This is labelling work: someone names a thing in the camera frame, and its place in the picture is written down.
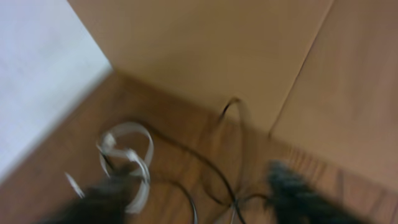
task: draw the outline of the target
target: fuzzy black object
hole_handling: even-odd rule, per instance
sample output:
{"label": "fuzzy black object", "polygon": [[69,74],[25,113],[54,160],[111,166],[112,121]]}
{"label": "fuzzy black object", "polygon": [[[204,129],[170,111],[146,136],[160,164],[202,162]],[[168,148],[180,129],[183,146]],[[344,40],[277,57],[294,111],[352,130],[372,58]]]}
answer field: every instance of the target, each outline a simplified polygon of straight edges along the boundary
{"label": "fuzzy black object", "polygon": [[283,163],[271,162],[267,181],[272,190],[278,224],[360,224],[364,223],[340,206],[326,201]]}
{"label": "fuzzy black object", "polygon": [[38,224],[125,223],[125,208],[131,201],[133,183],[137,180],[129,175],[131,170],[131,166],[123,166],[110,178],[85,190],[84,198],[76,199]]}

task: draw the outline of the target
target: wire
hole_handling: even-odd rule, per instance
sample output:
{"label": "wire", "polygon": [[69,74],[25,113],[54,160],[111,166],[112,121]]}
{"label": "wire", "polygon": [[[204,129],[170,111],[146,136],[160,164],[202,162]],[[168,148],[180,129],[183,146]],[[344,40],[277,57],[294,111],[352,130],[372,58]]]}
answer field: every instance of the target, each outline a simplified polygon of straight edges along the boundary
{"label": "wire", "polygon": [[240,100],[237,97],[233,97],[232,99],[230,99],[228,101],[228,103],[226,104],[226,106],[224,107],[223,111],[221,112],[221,114],[218,116],[218,122],[216,124],[216,126],[219,126],[222,122],[222,120],[225,119],[226,117],[226,113],[228,111],[228,109],[233,106],[236,105],[238,108],[238,113],[239,113],[239,120],[240,120],[240,129],[241,129],[241,169],[239,170],[239,174],[238,174],[238,184],[235,188],[235,192],[238,192],[242,189],[243,185],[246,184],[247,180],[245,179],[250,179],[249,176],[251,175],[252,172],[250,172],[249,170],[247,170],[248,166],[245,166],[245,164],[247,164],[249,161],[248,159],[250,159],[251,157],[248,157],[248,154],[250,152],[254,152],[256,150],[256,148],[254,147],[253,144],[255,144],[255,141],[252,141],[250,139],[251,135],[249,133],[249,123],[250,123],[250,115],[249,115],[249,110],[247,105],[245,104],[245,102],[243,102],[242,100]]}
{"label": "wire", "polygon": [[248,196],[246,196],[246,197],[243,197],[243,198],[239,199],[238,202],[237,202],[236,204],[233,204],[233,203],[230,204],[230,205],[225,205],[225,204],[223,204],[223,205],[226,206],[226,210],[222,211],[222,212],[218,215],[218,217],[215,218],[215,220],[213,221],[213,223],[217,223],[217,222],[225,215],[225,213],[226,213],[229,209],[233,209],[233,213],[232,213],[232,216],[231,216],[231,223],[232,223],[233,220],[234,220],[234,214],[236,213],[236,208],[237,208],[237,207],[239,208],[239,206],[240,206],[242,203],[246,203],[246,202],[248,202],[248,201],[250,201],[250,200],[252,200],[252,199],[254,199],[254,198],[260,198],[260,199],[265,200],[264,209],[266,209],[266,208],[271,204],[271,201],[269,200],[269,197],[268,197],[267,195],[261,194],[261,193],[254,193],[254,194],[251,194],[251,195],[248,195]]}
{"label": "wire", "polygon": [[[149,145],[144,159],[141,159],[132,149],[119,150],[114,148],[115,145],[117,145],[116,138],[128,133],[141,133],[148,138]],[[142,176],[144,179],[141,181],[136,197],[128,206],[126,206],[126,212],[140,213],[147,202],[150,189],[150,174],[148,166],[150,165],[154,154],[154,142],[150,133],[141,124],[133,122],[122,123],[105,132],[102,135],[99,144],[97,142],[97,148],[99,149],[99,162],[108,177],[109,173],[106,165],[110,166],[110,168],[114,167],[108,156],[126,158],[139,165],[140,169],[134,170],[130,174],[133,176]]]}
{"label": "wire", "polygon": [[[180,148],[184,152],[187,152],[187,153],[191,154],[193,157],[197,158],[200,162],[202,162],[205,165],[207,165],[208,167],[210,167],[219,176],[219,178],[224,183],[224,185],[225,185],[225,187],[226,187],[226,189],[228,191],[228,194],[231,197],[232,202],[233,203],[237,202],[235,194],[234,194],[234,191],[233,191],[231,185],[229,184],[228,180],[226,179],[225,175],[222,173],[222,171],[220,171],[220,169],[216,165],[214,165],[214,163],[210,162],[209,159],[207,159],[205,156],[201,155],[200,153],[196,152],[195,150],[191,149],[190,147],[188,147],[188,146],[176,141],[175,139],[173,139],[173,138],[169,137],[168,135],[164,134],[163,132],[159,131],[157,128],[153,127],[151,124],[149,124],[146,121],[134,118],[134,122],[142,124],[152,134],[158,136],[159,138],[163,139],[165,142],[167,142],[169,144],[177,146],[178,148]],[[246,224],[246,222],[244,221],[244,218],[243,218],[242,213],[241,213],[239,208],[236,208],[236,214],[239,217],[240,221],[243,224]]]}
{"label": "wire", "polygon": [[236,214],[236,209],[234,209],[234,210],[232,211],[231,221],[229,222],[229,224],[233,224],[233,223],[234,223],[235,214]]}
{"label": "wire", "polygon": [[170,184],[178,189],[180,189],[183,194],[186,196],[186,198],[188,199],[189,203],[191,204],[191,209],[192,209],[192,223],[193,224],[198,224],[198,212],[197,212],[197,207],[195,205],[195,201],[193,200],[192,196],[189,194],[189,191],[179,182],[171,180],[171,179],[160,179],[157,180],[157,182],[161,182],[161,183],[166,183],[166,184]]}
{"label": "wire", "polygon": [[[247,106],[244,104],[243,101],[241,101],[239,98],[237,97],[233,97],[232,99],[230,99],[227,103],[227,105],[224,107],[223,111],[221,112],[221,114],[218,117],[218,122],[217,125],[220,125],[222,120],[225,119],[226,116],[226,112],[228,111],[228,109],[232,106],[237,104],[238,106],[238,111],[239,111],[239,118],[240,118],[240,125],[241,125],[241,162],[242,162],[242,169],[239,171],[239,177],[238,179],[240,180],[238,182],[238,186],[236,187],[236,191],[240,191],[242,188],[242,185],[244,183],[244,177],[247,176],[248,174],[245,174],[244,171],[244,164],[245,162],[247,162],[245,159],[247,159],[247,152],[250,151],[251,149],[254,149],[254,147],[251,145],[253,144],[253,141],[250,141],[249,139],[249,134],[248,134],[248,120],[249,120],[249,113],[248,113],[248,108]],[[234,213],[233,216],[235,215],[235,211],[241,221],[241,223],[245,223],[243,216],[241,215],[241,211],[240,211],[240,207],[239,207],[239,199],[234,200],[232,203],[224,203],[222,202],[219,198],[216,198],[216,196],[214,194],[212,194],[210,192],[210,188],[209,185],[206,185],[206,182],[203,182],[204,185],[204,190],[205,193],[207,194],[207,196],[209,196],[211,199],[213,199],[216,203],[218,203],[219,205],[224,205],[226,207],[231,207],[234,208]]]}
{"label": "wire", "polygon": [[69,184],[72,186],[73,190],[76,192],[76,194],[80,197],[83,198],[85,197],[85,194],[83,193],[83,191],[81,190],[81,188],[79,187],[79,185],[76,183],[75,179],[69,175],[67,172],[65,173]]}

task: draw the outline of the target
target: black cable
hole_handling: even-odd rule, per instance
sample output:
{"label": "black cable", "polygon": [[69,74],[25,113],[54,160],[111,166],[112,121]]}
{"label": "black cable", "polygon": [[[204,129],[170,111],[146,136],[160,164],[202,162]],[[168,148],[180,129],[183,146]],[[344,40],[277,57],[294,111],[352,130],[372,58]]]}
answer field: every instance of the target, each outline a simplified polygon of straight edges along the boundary
{"label": "black cable", "polygon": [[[143,125],[145,128],[148,129],[148,131],[150,131],[151,133],[153,133],[156,136],[160,137],[165,142],[167,142],[169,144],[172,144],[174,146],[177,146],[178,148],[180,148],[181,150],[183,150],[183,151],[185,151],[187,153],[190,153],[191,155],[196,157],[199,161],[201,161],[202,163],[204,163],[205,165],[210,167],[214,172],[216,172],[216,174],[223,181],[223,183],[224,183],[224,185],[225,185],[225,187],[226,187],[226,189],[228,191],[228,194],[231,197],[231,200],[233,201],[233,203],[237,203],[237,200],[236,200],[235,194],[233,192],[233,189],[232,189],[231,185],[229,184],[228,180],[226,179],[225,175],[222,173],[222,171],[220,171],[220,169],[217,166],[214,165],[214,163],[210,162],[209,159],[207,159],[205,156],[201,155],[200,153],[196,152],[195,150],[191,149],[190,147],[188,147],[188,146],[176,141],[175,139],[167,136],[163,132],[159,131],[157,128],[153,127],[148,122],[140,120],[140,119],[136,119],[136,118],[134,118],[133,120],[135,122],[140,123],[141,125]],[[238,215],[241,223],[242,224],[246,224],[239,207],[236,207],[236,214]]]}
{"label": "black cable", "polygon": [[219,215],[218,215],[218,217],[215,219],[215,220],[219,220],[222,216],[224,216],[225,215],[225,213],[232,207],[233,209],[235,209],[236,210],[236,207],[239,207],[242,203],[246,203],[246,202],[248,202],[248,201],[250,201],[250,200],[252,200],[252,199],[254,199],[254,198],[260,198],[260,199],[263,199],[263,200],[265,200],[265,203],[264,203],[264,209],[266,209],[268,206],[270,206],[271,205],[271,201],[270,201],[270,199],[269,199],[269,197],[267,196],[267,195],[265,195],[265,194],[260,194],[260,193],[254,193],[254,194],[251,194],[251,195],[248,195],[248,196],[246,196],[246,197],[243,197],[243,198],[241,198],[241,199],[238,199],[238,203],[237,204],[222,204],[222,205],[225,205],[225,207],[226,207],[226,209],[225,210],[223,210]]}
{"label": "black cable", "polygon": [[205,190],[205,193],[207,194],[207,196],[209,196],[209,198],[211,198],[213,201],[215,201],[219,205],[223,205],[223,206],[229,205],[227,203],[220,201],[218,198],[216,198],[213,194],[211,194],[211,192],[208,189],[209,189],[209,187],[203,186],[203,190]]}
{"label": "black cable", "polygon": [[102,157],[104,158],[106,164],[109,166],[109,168],[111,168],[112,171],[114,171],[114,164],[113,162],[109,159],[109,156],[103,154],[102,152],[100,152]]}
{"label": "black cable", "polygon": [[223,109],[223,112],[221,112],[221,114],[218,116],[218,122],[220,122],[221,120],[224,119],[226,112],[228,111],[229,107],[235,103],[239,103],[241,102],[241,99],[237,98],[237,97],[232,97],[232,99],[230,99],[228,101],[228,103],[226,104],[226,106]]}
{"label": "black cable", "polygon": [[159,182],[167,183],[170,184],[174,187],[179,188],[184,195],[188,198],[190,204],[191,204],[191,209],[192,209],[192,223],[193,224],[198,224],[198,213],[197,213],[197,208],[195,205],[195,201],[193,200],[192,196],[189,194],[188,190],[179,182],[171,180],[171,179],[162,179],[159,180]]}

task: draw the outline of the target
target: floor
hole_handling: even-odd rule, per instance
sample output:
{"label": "floor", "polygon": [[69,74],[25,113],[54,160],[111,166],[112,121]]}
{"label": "floor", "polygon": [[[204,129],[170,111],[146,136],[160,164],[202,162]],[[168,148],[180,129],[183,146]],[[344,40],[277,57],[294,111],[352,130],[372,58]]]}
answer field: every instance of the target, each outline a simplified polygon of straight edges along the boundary
{"label": "floor", "polygon": [[[76,198],[64,173],[82,188],[104,177],[95,142],[98,136],[122,121],[139,118],[210,158],[233,185],[247,191],[267,192],[267,163],[280,159],[302,174],[330,200],[341,202],[359,217],[376,223],[398,223],[398,195],[320,161],[299,149],[270,140],[266,133],[247,130],[250,144],[242,154],[241,127],[226,120],[214,128],[217,114],[199,108],[123,76],[110,75],[0,186],[0,222],[32,223]],[[200,223],[212,223],[223,207],[209,199],[202,188],[206,174],[213,190],[226,195],[221,184],[191,155],[154,136],[151,172],[183,184],[197,205]],[[140,144],[139,154],[144,153]],[[242,180],[238,173],[242,170]],[[271,210],[253,201],[243,211],[247,223],[273,223]],[[130,223],[189,223],[190,207],[177,189],[153,185],[142,213]]]}

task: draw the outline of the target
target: white cable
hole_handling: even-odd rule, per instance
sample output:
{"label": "white cable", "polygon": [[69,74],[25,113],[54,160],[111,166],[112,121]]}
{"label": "white cable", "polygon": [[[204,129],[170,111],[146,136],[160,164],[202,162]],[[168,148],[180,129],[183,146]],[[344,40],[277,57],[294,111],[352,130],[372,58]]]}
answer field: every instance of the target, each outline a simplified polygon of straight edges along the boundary
{"label": "white cable", "polygon": [[232,206],[231,222],[230,222],[229,224],[233,224],[233,223],[234,223],[235,214],[236,214],[236,208],[235,208],[235,206],[233,205],[233,206]]}
{"label": "white cable", "polygon": [[[149,145],[144,160],[142,160],[132,149],[119,150],[114,148],[116,145],[116,138],[128,133],[141,133],[147,136],[149,140]],[[149,196],[150,175],[149,175],[148,166],[150,165],[150,162],[152,161],[154,154],[154,142],[148,130],[146,130],[145,127],[143,127],[141,124],[138,123],[128,122],[128,123],[119,124],[103,134],[101,144],[100,145],[97,144],[97,148],[101,151],[99,155],[99,162],[107,176],[109,176],[109,173],[106,167],[106,161],[103,158],[102,154],[106,156],[122,157],[129,159],[129,161],[131,162],[138,163],[140,169],[134,170],[133,172],[131,172],[131,175],[142,176],[143,181],[140,184],[136,197],[126,207],[126,212],[128,213],[141,212]]]}
{"label": "white cable", "polygon": [[76,194],[79,195],[80,198],[85,197],[85,194],[83,191],[80,189],[79,185],[76,183],[75,179],[71,177],[67,172],[65,173],[70,185],[73,187],[75,190]]}

